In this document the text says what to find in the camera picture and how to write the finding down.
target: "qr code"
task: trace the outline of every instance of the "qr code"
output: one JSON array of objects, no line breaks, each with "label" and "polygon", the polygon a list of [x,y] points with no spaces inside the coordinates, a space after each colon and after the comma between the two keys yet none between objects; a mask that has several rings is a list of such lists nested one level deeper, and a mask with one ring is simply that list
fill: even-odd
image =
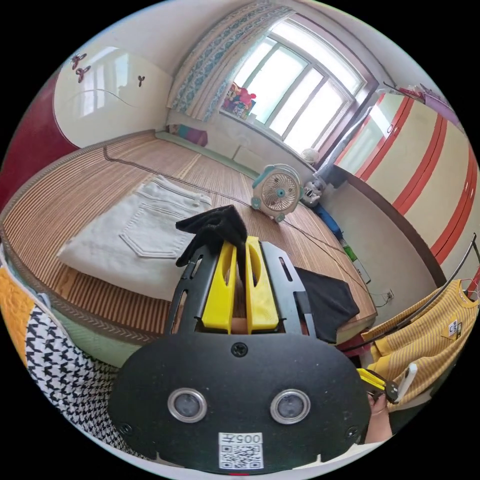
[{"label": "qr code", "polygon": [[262,445],[220,445],[220,468],[254,470],[264,467]]},{"label": "qr code", "polygon": [[261,433],[219,433],[219,466],[228,470],[258,470],[264,467]]}]

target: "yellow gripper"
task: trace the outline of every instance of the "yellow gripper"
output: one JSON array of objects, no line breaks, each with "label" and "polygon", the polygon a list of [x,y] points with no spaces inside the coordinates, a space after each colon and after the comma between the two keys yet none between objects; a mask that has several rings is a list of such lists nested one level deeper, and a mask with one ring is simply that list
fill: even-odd
[{"label": "yellow gripper", "polygon": [[246,239],[246,321],[248,333],[275,330],[279,316],[267,267],[256,236]]},{"label": "yellow gripper", "polygon": [[376,389],[383,391],[385,390],[385,381],[382,380],[381,378],[378,378],[376,375],[373,373],[370,373],[368,370],[365,370],[364,368],[358,368],[357,369],[358,374],[360,375],[360,378],[364,381],[367,382],[368,384],[372,385]]},{"label": "yellow gripper", "polygon": [[236,279],[237,248],[224,241],[201,317],[205,328],[232,332]]}]

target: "red wall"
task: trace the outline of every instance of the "red wall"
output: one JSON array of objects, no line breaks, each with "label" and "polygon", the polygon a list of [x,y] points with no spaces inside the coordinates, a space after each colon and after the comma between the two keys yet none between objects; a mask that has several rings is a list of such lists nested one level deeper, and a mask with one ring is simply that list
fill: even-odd
[{"label": "red wall", "polygon": [[78,147],[60,131],[54,114],[53,75],[21,119],[0,171],[0,211],[12,195],[41,169]]}]

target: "yellow striped shirt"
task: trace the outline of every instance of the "yellow striped shirt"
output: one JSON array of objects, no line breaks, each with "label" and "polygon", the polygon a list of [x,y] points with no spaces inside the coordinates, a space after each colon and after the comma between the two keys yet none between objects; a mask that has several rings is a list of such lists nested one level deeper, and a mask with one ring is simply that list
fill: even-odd
[{"label": "yellow striped shirt", "polygon": [[[427,303],[437,291],[394,318],[363,333],[363,339],[368,341],[399,324]],[[471,301],[464,295],[462,282],[454,280],[408,326],[373,342],[373,363],[368,369],[385,379],[400,383],[410,363],[415,362],[418,367],[408,392],[398,405],[388,405],[390,411],[431,387],[454,361],[472,331],[478,305],[478,299]]]}]

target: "curtain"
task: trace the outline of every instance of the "curtain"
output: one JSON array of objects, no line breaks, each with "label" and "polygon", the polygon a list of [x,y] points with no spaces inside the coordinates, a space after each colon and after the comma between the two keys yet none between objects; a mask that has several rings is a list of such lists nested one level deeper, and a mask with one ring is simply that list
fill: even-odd
[{"label": "curtain", "polygon": [[245,5],[217,23],[196,45],[173,80],[167,107],[208,122],[235,75],[269,30],[295,11],[270,1]]}]

